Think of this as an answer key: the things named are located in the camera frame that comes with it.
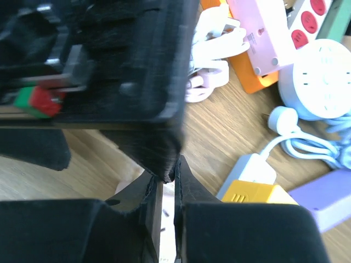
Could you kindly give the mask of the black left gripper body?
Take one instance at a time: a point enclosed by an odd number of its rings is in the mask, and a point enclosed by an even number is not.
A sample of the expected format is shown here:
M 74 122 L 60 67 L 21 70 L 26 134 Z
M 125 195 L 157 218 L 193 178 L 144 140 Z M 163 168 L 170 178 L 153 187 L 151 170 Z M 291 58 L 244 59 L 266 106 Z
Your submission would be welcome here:
M 1 126 L 165 129 L 198 1 L 1 1 Z

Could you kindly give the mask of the white cube socket adapter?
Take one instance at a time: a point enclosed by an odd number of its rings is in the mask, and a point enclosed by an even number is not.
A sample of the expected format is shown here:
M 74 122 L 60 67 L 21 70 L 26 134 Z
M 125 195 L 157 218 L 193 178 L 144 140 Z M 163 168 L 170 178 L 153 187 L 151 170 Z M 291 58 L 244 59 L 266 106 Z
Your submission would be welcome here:
M 120 201 L 113 208 L 135 216 L 146 235 L 142 262 L 174 262 L 174 184 L 167 186 L 144 173 L 134 181 L 121 181 L 112 199 Z

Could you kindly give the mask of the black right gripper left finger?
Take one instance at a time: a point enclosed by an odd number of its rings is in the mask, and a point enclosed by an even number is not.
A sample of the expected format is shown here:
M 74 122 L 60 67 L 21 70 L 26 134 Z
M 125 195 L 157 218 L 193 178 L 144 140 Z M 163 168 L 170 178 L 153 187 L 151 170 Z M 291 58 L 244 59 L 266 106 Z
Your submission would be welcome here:
M 158 262 L 162 190 L 143 173 L 106 201 L 2 201 L 1 262 Z

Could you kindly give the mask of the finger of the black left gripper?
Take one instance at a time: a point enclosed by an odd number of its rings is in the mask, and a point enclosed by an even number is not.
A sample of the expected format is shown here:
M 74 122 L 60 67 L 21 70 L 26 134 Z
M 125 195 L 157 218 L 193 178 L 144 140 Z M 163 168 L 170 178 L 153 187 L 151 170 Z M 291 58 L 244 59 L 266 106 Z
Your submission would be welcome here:
M 100 132 L 151 175 L 164 183 L 174 181 L 174 167 L 184 143 L 181 128 Z
M 71 160 L 65 135 L 56 129 L 1 129 L 1 156 L 56 171 Z

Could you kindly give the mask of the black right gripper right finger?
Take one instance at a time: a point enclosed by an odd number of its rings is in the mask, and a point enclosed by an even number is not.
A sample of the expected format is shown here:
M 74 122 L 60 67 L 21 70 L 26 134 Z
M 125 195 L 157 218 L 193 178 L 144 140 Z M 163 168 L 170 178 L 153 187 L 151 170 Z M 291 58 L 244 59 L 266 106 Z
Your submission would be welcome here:
M 193 176 L 184 156 L 174 175 L 176 262 L 329 262 L 306 209 L 221 202 Z

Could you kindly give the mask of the yellow cube socket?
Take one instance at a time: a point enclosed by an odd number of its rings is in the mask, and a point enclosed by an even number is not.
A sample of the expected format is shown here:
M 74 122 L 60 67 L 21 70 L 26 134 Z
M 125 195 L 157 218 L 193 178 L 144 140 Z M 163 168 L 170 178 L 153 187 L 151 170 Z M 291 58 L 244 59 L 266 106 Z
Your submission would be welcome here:
M 222 202 L 234 203 L 274 203 L 294 204 L 298 203 L 280 186 L 234 180 L 219 198 Z

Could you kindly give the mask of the light blue power strip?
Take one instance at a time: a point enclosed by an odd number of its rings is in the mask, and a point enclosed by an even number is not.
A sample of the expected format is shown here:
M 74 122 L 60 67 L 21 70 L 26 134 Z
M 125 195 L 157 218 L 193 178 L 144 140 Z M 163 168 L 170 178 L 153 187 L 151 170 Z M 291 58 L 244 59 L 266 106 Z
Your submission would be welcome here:
M 257 153 L 241 156 L 228 174 L 216 197 L 222 199 L 234 180 L 273 184 L 276 171 L 268 164 L 267 159 Z

